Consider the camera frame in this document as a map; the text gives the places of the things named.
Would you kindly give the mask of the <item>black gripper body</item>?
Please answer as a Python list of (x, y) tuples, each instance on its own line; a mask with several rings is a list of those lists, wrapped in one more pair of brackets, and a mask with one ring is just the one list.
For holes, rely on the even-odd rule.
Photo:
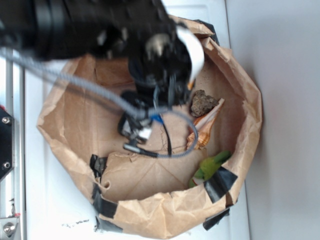
[(106, 17), (106, 57), (128, 59), (136, 88), (122, 97), (148, 107), (185, 104), (205, 61), (197, 37), (161, 0), (108, 0)]

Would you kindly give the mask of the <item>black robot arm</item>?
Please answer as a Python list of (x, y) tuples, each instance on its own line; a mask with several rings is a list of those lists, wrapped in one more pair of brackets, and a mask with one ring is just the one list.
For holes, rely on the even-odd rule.
[(137, 93), (168, 106), (190, 99), (204, 63), (160, 0), (3, 0), (0, 45), (42, 61), (127, 58)]

